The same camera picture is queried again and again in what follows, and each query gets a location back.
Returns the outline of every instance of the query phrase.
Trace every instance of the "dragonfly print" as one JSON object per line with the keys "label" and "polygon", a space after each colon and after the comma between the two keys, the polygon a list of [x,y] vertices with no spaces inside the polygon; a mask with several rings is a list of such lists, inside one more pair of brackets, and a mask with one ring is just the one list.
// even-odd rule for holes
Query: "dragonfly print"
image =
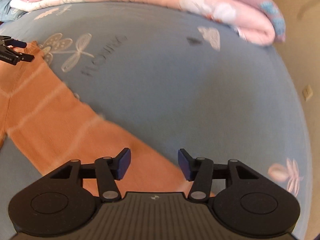
{"label": "dragonfly print", "polygon": [[268,170],[268,175],[277,182],[285,182],[288,180],[287,191],[295,197],[298,195],[300,181],[303,177],[299,176],[299,168],[295,159],[291,161],[287,158],[287,167],[278,163],[272,164]]}
{"label": "dragonfly print", "polygon": [[39,47],[44,52],[44,60],[48,65],[50,65],[53,60],[53,54],[73,54],[61,67],[63,72],[69,72],[76,66],[81,54],[94,57],[94,55],[84,51],[84,49],[88,46],[91,37],[92,35],[90,33],[81,35],[76,41],[76,50],[65,51],[71,46],[73,41],[70,38],[62,39],[62,33],[56,33],[47,38],[44,44],[39,45]]}

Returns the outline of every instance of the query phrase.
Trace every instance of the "screw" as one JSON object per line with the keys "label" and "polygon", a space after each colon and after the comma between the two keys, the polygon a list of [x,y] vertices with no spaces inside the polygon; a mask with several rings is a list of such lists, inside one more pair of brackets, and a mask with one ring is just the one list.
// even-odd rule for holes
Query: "screw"
{"label": "screw", "polygon": [[193,199],[204,199],[206,198],[207,194],[202,191],[195,191],[191,193],[191,197]]}
{"label": "screw", "polygon": [[118,197],[118,193],[112,190],[106,191],[102,194],[102,196],[106,199],[114,199],[116,197]]}

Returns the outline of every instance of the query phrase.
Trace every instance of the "wall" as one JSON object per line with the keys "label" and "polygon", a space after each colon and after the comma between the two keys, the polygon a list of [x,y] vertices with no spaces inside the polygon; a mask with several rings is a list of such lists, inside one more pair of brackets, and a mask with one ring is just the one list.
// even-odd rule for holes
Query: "wall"
{"label": "wall", "polygon": [[[320,0],[274,0],[287,24],[287,40],[277,44],[300,96],[311,141],[313,196],[305,239],[320,232]],[[313,96],[305,102],[302,90],[310,84]]]}

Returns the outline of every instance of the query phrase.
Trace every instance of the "orange garment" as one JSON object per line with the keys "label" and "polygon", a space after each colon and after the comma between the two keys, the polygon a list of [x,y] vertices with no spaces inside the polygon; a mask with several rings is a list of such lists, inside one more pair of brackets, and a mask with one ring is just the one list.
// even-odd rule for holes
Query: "orange garment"
{"label": "orange garment", "polygon": [[[178,167],[76,99],[44,62],[35,41],[15,50],[35,59],[16,66],[0,61],[0,147],[7,134],[42,175],[70,159],[93,163],[128,147],[131,165],[116,182],[122,196],[126,191],[189,192],[191,183]],[[95,180],[84,187],[98,194]]]}

